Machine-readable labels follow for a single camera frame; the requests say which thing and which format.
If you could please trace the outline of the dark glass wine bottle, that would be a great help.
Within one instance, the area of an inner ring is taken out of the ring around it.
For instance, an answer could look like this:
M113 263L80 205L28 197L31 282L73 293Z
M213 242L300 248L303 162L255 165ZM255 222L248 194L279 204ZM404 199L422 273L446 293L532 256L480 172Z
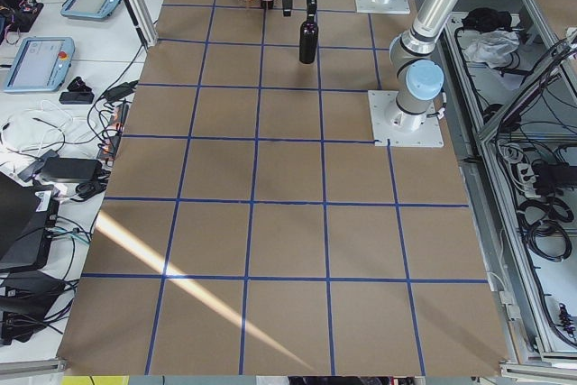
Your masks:
M299 61L312 64L316 58L319 29L314 19L305 20L300 26Z

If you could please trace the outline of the white crumpled cloth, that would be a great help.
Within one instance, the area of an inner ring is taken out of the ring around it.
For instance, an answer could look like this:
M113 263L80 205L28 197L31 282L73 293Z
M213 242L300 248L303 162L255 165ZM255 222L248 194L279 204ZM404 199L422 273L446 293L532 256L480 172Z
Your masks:
M463 51L469 62L485 63L492 69L506 67L512 61L512 53L519 46L515 32L493 31L476 36Z

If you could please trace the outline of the orange lit power strip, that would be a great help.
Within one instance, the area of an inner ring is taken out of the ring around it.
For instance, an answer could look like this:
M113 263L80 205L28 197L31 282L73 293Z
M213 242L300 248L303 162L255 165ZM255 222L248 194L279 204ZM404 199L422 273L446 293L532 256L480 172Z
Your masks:
M105 163L112 163L118 152L124 132L124 125L130 110L130 103L123 101L110 113L103 131L104 142L99 145L97 158Z

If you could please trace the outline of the blue teach pendant near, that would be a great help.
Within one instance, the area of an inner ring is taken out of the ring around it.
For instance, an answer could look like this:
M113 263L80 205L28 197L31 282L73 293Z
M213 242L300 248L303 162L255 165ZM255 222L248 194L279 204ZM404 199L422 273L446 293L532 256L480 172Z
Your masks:
M24 38L6 77L4 92L58 90L68 74L75 49L70 37Z

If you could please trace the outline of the black power brick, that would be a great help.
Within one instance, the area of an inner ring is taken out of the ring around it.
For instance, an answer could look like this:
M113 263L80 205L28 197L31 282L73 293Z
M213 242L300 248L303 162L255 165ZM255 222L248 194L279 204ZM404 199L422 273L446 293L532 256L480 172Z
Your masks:
M58 183L81 183L94 180L101 170L99 160L51 157L44 163L40 177Z

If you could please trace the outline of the black laptop computer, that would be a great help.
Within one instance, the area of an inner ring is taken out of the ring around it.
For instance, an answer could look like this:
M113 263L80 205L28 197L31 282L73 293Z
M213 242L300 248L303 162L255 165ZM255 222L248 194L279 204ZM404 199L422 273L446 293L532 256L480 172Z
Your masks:
M24 187L1 174L1 272L38 270L48 261L59 202L52 185Z

